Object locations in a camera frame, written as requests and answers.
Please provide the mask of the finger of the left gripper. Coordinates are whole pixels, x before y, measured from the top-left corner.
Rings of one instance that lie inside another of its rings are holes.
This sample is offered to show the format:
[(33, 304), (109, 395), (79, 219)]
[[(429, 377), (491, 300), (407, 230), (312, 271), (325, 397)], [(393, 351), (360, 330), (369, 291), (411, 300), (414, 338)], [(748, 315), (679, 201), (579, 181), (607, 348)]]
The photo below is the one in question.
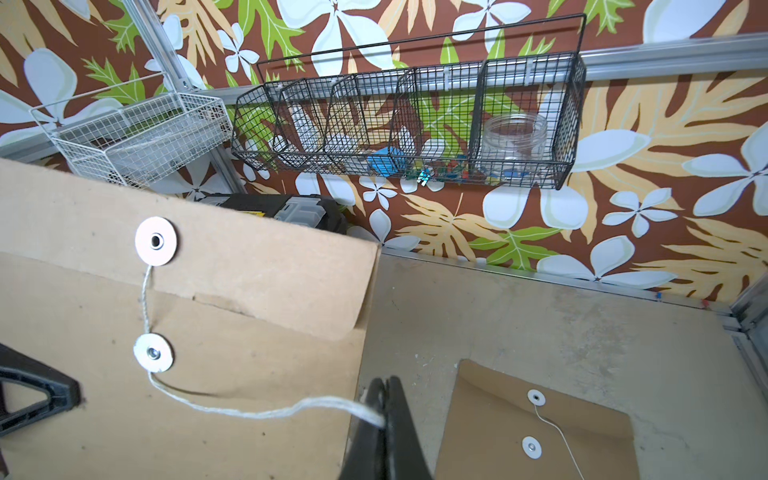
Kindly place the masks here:
[(79, 383), (64, 373), (1, 345), (1, 383), (42, 393), (45, 399), (10, 412), (1, 394), (1, 436), (69, 411), (81, 403)]

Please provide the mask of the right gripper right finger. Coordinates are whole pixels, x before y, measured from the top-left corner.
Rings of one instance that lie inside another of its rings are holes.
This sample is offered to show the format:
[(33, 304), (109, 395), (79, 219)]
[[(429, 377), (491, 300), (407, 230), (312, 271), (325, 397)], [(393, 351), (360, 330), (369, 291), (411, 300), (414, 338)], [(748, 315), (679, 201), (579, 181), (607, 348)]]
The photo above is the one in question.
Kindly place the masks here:
[(397, 376), (386, 381), (384, 401), (384, 478), (390, 480), (431, 480), (415, 424)]

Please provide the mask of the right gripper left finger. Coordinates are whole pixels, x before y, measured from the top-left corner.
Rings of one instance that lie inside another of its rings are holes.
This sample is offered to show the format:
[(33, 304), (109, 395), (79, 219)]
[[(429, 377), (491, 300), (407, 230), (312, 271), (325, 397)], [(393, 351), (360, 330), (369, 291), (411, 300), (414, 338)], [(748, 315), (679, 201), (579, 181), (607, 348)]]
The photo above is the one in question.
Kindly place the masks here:
[(377, 424), (361, 420), (348, 448), (339, 479), (385, 479), (386, 384), (374, 378), (367, 390), (364, 405), (371, 407), (382, 420)]

